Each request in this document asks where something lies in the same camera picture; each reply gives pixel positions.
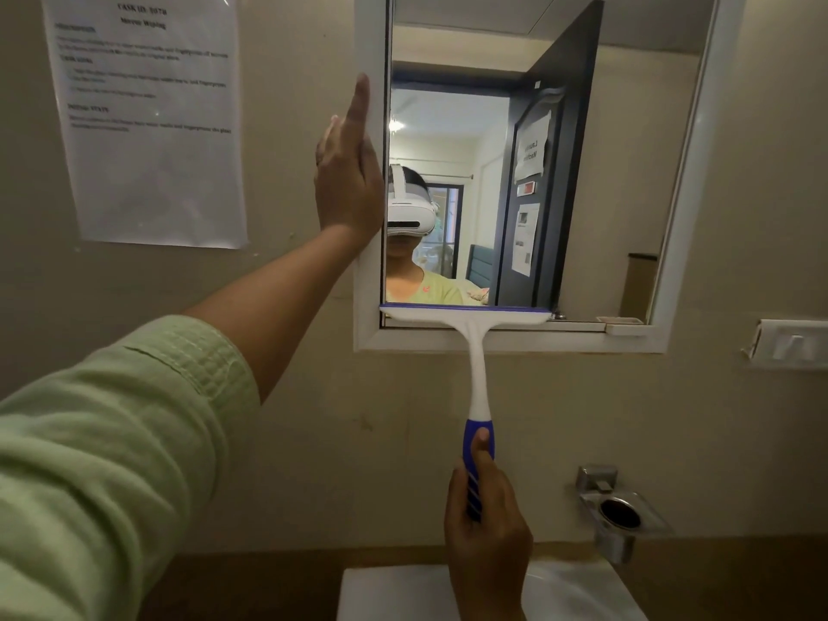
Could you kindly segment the person's left hand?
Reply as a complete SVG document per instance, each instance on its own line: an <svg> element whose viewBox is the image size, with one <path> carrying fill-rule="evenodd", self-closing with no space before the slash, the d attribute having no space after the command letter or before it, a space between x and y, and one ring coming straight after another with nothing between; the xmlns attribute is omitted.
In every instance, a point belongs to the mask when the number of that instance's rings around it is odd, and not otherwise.
<svg viewBox="0 0 828 621"><path fill-rule="evenodd" d="M357 76L345 116L333 115L316 147L315 194L320 228L359 253L383 226L386 184L366 134L370 82Z"/></svg>

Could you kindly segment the person's right hand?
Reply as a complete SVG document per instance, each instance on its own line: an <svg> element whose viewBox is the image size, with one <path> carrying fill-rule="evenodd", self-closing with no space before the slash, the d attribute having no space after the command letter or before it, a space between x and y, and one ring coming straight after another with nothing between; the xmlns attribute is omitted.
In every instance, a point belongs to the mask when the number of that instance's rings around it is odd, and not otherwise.
<svg viewBox="0 0 828 621"><path fill-rule="evenodd" d="M499 467L495 488L480 488L481 522L467 514L468 481L459 461L450 478L444 515L447 565L460 619L526 621L522 594L533 534Z"/></svg>

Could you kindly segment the white and blue squeegee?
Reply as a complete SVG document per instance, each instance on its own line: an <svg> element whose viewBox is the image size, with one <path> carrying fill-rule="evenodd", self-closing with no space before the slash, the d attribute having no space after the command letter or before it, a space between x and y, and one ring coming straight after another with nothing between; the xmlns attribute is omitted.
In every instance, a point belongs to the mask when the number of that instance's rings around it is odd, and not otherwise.
<svg viewBox="0 0 828 621"><path fill-rule="evenodd" d="M386 303L380 306L384 315L402 322L438 323L459 332L468 344L470 357L470 410L464 426L462 458L469 481L467 514L473 522L481 522L483 502L480 498L479 472L474 462L473 441L480 429L489 432L488 451L495 456L495 435L489 407L489 394L483 341L487 333L501 325L540 325L552 318L552 312L510 307L504 310L458 305Z"/></svg>

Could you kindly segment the person's left forearm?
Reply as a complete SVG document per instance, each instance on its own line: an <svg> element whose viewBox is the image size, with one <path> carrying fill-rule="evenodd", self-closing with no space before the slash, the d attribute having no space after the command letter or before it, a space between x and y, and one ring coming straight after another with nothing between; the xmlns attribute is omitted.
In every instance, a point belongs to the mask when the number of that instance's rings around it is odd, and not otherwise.
<svg viewBox="0 0 828 621"><path fill-rule="evenodd" d="M335 223L185 310L243 355L266 401L339 278L383 227Z"/></svg>

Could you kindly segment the white ceramic sink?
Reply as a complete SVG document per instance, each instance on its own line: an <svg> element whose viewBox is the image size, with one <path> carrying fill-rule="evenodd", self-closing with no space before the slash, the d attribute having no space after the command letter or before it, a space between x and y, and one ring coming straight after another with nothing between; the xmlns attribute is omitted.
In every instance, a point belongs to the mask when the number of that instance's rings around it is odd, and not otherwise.
<svg viewBox="0 0 828 621"><path fill-rule="evenodd" d="M527 621L648 621L606 560L530 563ZM337 621L460 621L445 565L347 569Z"/></svg>

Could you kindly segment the light green sleeve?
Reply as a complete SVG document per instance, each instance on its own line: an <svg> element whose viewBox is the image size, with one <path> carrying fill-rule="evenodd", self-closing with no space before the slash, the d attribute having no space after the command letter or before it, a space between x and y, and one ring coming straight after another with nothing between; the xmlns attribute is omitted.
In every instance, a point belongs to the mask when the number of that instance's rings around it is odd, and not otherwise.
<svg viewBox="0 0 828 621"><path fill-rule="evenodd" d="M240 351L184 315L0 401L0 621L136 621L259 409Z"/></svg>

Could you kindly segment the printed paper notice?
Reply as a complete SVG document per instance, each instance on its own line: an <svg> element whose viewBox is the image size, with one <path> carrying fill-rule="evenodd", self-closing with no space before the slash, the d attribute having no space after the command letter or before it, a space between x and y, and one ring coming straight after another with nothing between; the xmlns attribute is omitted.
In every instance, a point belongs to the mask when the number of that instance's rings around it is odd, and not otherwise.
<svg viewBox="0 0 828 621"><path fill-rule="evenodd" d="M241 249L237 0L41 0L79 236Z"/></svg>

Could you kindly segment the metal wall soap holder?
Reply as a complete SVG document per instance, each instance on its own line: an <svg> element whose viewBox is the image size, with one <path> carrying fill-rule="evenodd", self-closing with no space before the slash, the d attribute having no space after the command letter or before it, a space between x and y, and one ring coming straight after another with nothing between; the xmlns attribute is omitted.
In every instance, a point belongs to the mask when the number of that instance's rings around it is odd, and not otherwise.
<svg viewBox="0 0 828 621"><path fill-rule="evenodd" d="M619 482L615 466L581 466L574 487L582 511L594 528L595 547L612 565L629 563L639 540L663 539L674 534L642 494Z"/></svg>

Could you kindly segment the white wall switch plate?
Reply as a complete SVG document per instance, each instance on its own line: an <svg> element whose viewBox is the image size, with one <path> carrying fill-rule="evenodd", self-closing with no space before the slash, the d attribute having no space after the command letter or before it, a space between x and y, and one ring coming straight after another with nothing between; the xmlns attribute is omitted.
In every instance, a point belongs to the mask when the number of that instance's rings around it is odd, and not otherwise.
<svg viewBox="0 0 828 621"><path fill-rule="evenodd" d="M761 319L742 352L756 368L828 371L828 320Z"/></svg>

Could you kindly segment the white framed wall mirror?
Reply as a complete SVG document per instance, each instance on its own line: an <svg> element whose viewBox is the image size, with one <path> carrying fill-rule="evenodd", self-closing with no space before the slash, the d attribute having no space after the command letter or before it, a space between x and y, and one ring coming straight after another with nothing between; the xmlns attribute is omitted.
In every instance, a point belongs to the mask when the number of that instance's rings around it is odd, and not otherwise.
<svg viewBox="0 0 828 621"><path fill-rule="evenodd" d="M354 0L389 205L427 182L488 352L666 353L747 1Z"/></svg>

